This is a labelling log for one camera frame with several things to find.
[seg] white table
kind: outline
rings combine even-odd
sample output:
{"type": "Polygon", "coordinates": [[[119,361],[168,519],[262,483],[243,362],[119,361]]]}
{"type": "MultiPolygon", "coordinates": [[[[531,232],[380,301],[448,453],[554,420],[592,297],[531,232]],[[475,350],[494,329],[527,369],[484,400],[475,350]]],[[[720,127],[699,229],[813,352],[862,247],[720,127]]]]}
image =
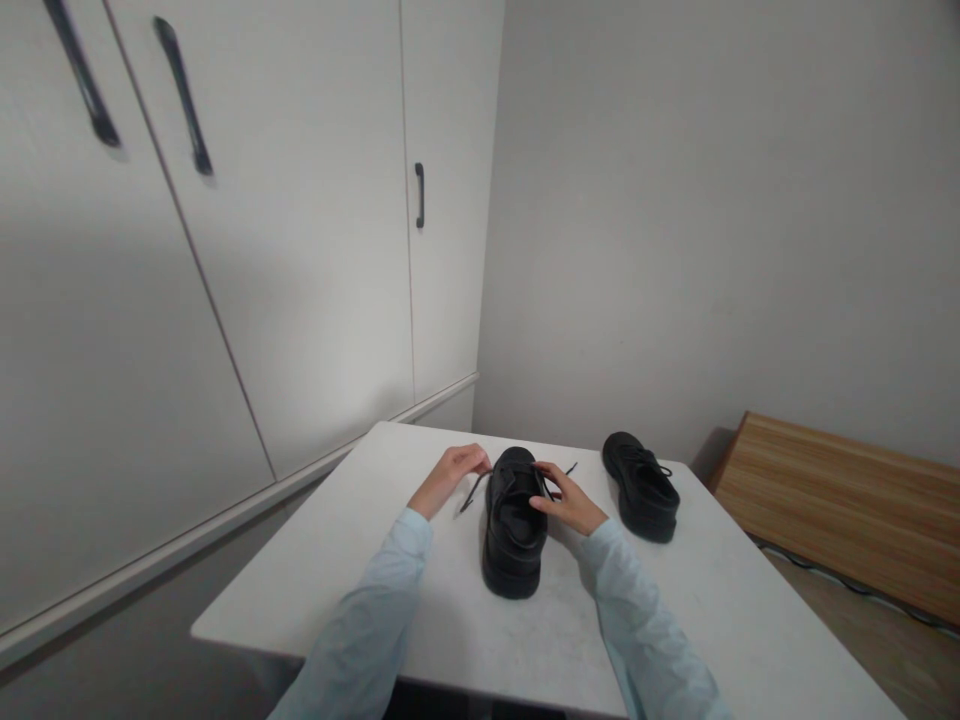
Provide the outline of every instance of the white table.
{"type": "MultiPolygon", "coordinates": [[[[450,445],[511,445],[566,469],[611,517],[616,486],[595,450],[380,423],[194,624],[197,638],[304,657],[359,579],[410,495],[450,445]]],[[[665,602],[739,718],[903,716],[714,500],[689,468],[665,462],[680,493],[668,545],[629,537],[665,602]]],[[[499,598],[483,584],[483,494],[456,514],[468,476],[433,520],[422,600],[401,676],[521,701],[623,716],[577,536],[551,524],[540,588],[499,598]]]]}

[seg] baseboard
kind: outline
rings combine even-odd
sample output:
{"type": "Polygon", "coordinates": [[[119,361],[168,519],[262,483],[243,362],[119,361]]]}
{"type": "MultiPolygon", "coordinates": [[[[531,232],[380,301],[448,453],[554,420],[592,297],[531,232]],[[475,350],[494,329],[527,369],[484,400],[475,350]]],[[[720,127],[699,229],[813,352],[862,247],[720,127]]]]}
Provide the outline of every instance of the baseboard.
{"type": "MultiPolygon", "coordinates": [[[[433,408],[476,383],[473,373],[405,410],[391,422],[412,423],[433,408]]],[[[124,595],[184,561],[210,543],[220,539],[248,520],[283,501],[300,488],[333,470],[363,439],[363,436],[337,448],[315,463],[280,480],[243,502],[224,510],[192,530],[179,535],[156,550],[125,565],[80,592],[35,615],[0,635],[0,669],[30,654],[43,644],[86,620],[124,595]]]]}

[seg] shoe sole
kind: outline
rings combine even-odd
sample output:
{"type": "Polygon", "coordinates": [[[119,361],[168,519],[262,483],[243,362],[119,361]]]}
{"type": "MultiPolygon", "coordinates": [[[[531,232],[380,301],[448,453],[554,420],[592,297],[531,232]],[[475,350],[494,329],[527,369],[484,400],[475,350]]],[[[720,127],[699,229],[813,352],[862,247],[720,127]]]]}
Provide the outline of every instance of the shoe sole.
{"type": "Polygon", "coordinates": [[[617,483],[617,487],[620,488],[617,507],[620,510],[620,520],[623,521],[627,530],[650,542],[665,544],[673,540],[673,533],[677,528],[676,519],[669,525],[662,525],[639,515],[636,510],[627,504],[627,493],[623,489],[624,479],[620,477],[619,472],[615,471],[613,463],[607,458],[607,453],[603,452],[601,456],[603,458],[603,467],[606,469],[607,474],[613,478],[613,481],[617,483]]]}
{"type": "Polygon", "coordinates": [[[493,483],[487,480],[487,487],[484,491],[484,498],[487,504],[487,531],[483,536],[483,556],[480,559],[480,569],[483,575],[483,582],[494,595],[506,598],[508,600],[525,600],[537,591],[540,585],[540,563],[537,562],[537,569],[529,575],[513,575],[504,572],[496,567],[487,554],[487,543],[490,536],[490,506],[493,504],[493,498],[490,491],[493,483]]]}

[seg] wooden bench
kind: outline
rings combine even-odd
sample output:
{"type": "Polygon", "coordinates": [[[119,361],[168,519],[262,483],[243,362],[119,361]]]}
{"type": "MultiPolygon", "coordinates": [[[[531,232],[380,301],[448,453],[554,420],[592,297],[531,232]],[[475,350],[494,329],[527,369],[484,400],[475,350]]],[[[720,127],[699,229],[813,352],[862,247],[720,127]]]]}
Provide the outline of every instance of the wooden bench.
{"type": "Polygon", "coordinates": [[[714,475],[750,535],[960,626],[960,470],[748,412],[714,475]]]}

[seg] shoelace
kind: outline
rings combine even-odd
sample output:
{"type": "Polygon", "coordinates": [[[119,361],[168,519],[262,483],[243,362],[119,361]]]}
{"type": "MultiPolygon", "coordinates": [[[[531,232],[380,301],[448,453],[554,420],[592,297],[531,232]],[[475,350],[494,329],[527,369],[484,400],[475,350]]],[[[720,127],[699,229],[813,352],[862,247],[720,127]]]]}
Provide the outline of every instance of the shoelace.
{"type": "MultiPolygon", "coordinates": [[[[570,473],[572,473],[572,472],[574,471],[574,469],[577,467],[577,464],[578,464],[578,463],[574,463],[574,464],[573,464],[573,467],[571,467],[569,470],[567,470],[567,472],[564,473],[564,474],[565,474],[565,475],[569,475],[570,473]]],[[[520,470],[521,472],[530,472],[530,471],[532,471],[534,477],[537,479],[537,485],[540,487],[540,492],[541,492],[543,495],[545,495],[546,497],[550,498],[550,501],[551,501],[551,502],[556,502],[556,498],[554,498],[553,495],[550,494],[550,489],[547,487],[547,481],[546,481],[546,479],[543,477],[543,473],[540,472],[540,470],[538,470],[538,469],[537,469],[536,467],[534,467],[533,465],[530,465],[529,463],[507,463],[507,464],[504,464],[504,465],[503,465],[503,469],[505,469],[505,470],[512,470],[512,471],[514,471],[514,472],[515,472],[516,470],[520,470]]],[[[466,510],[468,507],[470,507],[470,504],[473,502],[473,494],[477,491],[477,488],[480,487],[480,481],[483,480],[483,479],[484,479],[485,477],[487,477],[488,475],[492,475],[492,474],[493,474],[493,470],[487,470],[487,472],[483,473],[482,475],[477,476],[477,481],[473,484],[473,487],[470,489],[470,494],[467,495],[467,499],[466,499],[466,501],[463,503],[463,507],[460,508],[460,510],[459,510],[459,512],[457,513],[457,515],[460,515],[464,510],[466,510]]],[[[502,495],[501,497],[506,497],[506,495],[507,495],[506,490],[508,490],[508,489],[510,488],[510,486],[511,486],[513,483],[515,483],[515,482],[516,482],[516,478],[514,478],[514,480],[513,480],[511,483],[509,483],[506,488],[504,488],[504,493],[503,493],[503,495],[502,495]]]]}
{"type": "Polygon", "coordinates": [[[626,447],[623,449],[623,457],[626,460],[631,460],[637,463],[641,467],[659,468],[664,477],[673,477],[673,470],[670,468],[665,468],[663,465],[657,462],[657,456],[646,448],[640,450],[635,447],[626,447]]]}

